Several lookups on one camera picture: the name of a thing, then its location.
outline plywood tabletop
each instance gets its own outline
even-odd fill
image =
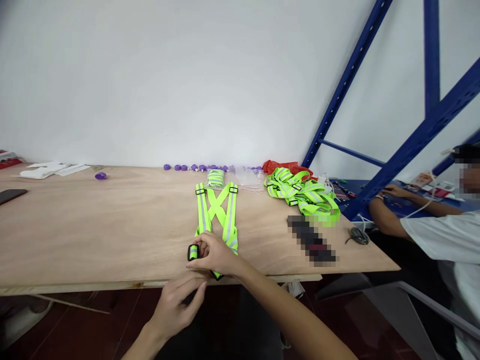
[[[161,285],[185,271],[198,226],[195,184],[205,173],[106,167],[104,181],[92,169],[42,180],[13,177],[25,167],[0,170],[0,191],[28,190],[0,206],[0,295]],[[238,253],[268,276],[312,280],[399,269],[373,243],[345,244],[353,225],[343,216],[336,227],[319,229],[338,261],[315,266],[292,235],[289,215],[299,215],[298,208],[266,191],[237,196]],[[213,232],[221,235],[216,218]]]

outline hand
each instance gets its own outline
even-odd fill
[[[200,247],[200,258],[186,264],[188,269],[208,269],[223,275],[236,275],[242,258],[217,235],[205,231],[193,239]]]
[[[150,321],[146,326],[154,333],[159,343],[165,343],[172,336],[190,325],[204,302],[206,278],[195,271],[187,271],[166,283]],[[194,290],[196,294],[186,306],[182,301]]]
[[[400,186],[393,185],[393,184],[387,185],[387,186],[382,190],[382,192],[383,192],[384,194],[393,195],[393,196],[396,197],[396,198],[409,198],[409,197],[411,197],[411,196],[413,195],[410,191],[407,191],[407,190],[405,190],[405,189],[402,189]]]

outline smartphone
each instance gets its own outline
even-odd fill
[[[28,191],[25,189],[8,189],[0,192],[0,205],[8,203],[10,200],[18,198],[23,194],[26,194]]]

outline purple plastic cap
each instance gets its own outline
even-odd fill
[[[97,172],[95,174],[95,179],[97,180],[105,180],[107,178],[107,174],[104,172]]]

